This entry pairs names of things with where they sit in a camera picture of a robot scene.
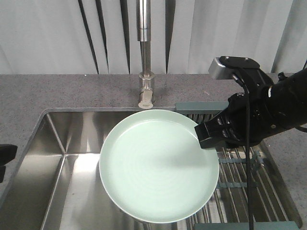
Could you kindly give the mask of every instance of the sink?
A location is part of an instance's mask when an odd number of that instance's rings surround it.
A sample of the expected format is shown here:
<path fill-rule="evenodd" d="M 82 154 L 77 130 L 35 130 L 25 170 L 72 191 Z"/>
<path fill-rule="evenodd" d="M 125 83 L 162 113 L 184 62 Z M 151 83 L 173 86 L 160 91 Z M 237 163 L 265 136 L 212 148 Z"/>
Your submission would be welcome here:
<path fill-rule="evenodd" d="M 50 112 L 32 140 L 0 209 L 1 230 L 191 229 L 195 223 L 246 222 L 244 187 L 217 188 L 195 215 L 172 224 L 140 223 L 117 208 L 100 181 L 99 153 L 111 129 L 135 111 Z M 189 115 L 195 121 L 206 115 Z M 255 220 L 301 219 L 268 152 L 254 174 Z M 219 158 L 241 159 L 243 149 L 218 149 Z M 243 182 L 244 164 L 220 164 L 221 185 Z"/>

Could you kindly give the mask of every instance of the curtain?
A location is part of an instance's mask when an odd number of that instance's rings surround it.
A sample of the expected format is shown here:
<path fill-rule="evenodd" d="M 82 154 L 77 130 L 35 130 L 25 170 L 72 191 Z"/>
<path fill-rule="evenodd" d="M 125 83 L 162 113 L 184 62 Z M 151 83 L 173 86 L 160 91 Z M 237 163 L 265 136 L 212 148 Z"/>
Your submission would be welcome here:
<path fill-rule="evenodd" d="M 152 72 L 208 73 L 214 57 L 296 72 L 306 0 L 151 0 Z M 1 0 L 0 74 L 137 74 L 136 0 Z"/>

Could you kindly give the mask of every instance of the faucet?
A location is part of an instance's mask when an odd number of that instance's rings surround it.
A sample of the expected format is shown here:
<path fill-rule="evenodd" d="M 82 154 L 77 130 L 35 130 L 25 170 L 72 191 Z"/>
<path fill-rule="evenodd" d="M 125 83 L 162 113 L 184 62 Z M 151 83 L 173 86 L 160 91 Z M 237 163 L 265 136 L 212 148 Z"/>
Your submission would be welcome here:
<path fill-rule="evenodd" d="M 151 109 L 154 103 L 154 73 L 151 72 L 150 40 L 151 40 L 150 0 L 137 0 L 137 33 L 141 44 L 142 72 L 140 78 L 140 102 L 142 109 Z"/>

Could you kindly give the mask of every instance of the light green plate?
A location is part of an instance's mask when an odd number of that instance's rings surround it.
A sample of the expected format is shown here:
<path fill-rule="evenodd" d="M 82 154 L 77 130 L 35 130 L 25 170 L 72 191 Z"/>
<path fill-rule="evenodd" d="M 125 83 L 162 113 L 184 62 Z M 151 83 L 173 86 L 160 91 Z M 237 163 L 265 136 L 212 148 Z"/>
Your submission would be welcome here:
<path fill-rule="evenodd" d="M 118 123 L 106 138 L 99 170 L 113 202 L 136 219 L 170 223 L 201 209 L 219 174 L 215 149 L 201 149 L 189 118 L 147 110 Z"/>

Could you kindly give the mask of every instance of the countertop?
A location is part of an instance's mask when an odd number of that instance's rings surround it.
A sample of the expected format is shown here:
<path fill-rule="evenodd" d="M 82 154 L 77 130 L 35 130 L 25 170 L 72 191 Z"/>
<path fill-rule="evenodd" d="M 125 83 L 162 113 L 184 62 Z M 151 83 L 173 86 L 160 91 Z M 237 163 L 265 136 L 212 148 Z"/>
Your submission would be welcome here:
<path fill-rule="evenodd" d="M 271 74 L 276 82 L 277 75 Z M 155 107 L 176 102 L 226 101 L 241 92 L 232 80 L 211 80 L 207 74 L 168 74 L 155 77 Z M 0 144 L 18 146 L 0 184 L 0 204 L 28 150 L 40 115 L 49 108 L 88 110 L 137 107 L 137 75 L 0 75 Z M 307 230 L 307 136 L 295 129 L 267 138 L 275 161 Z"/>

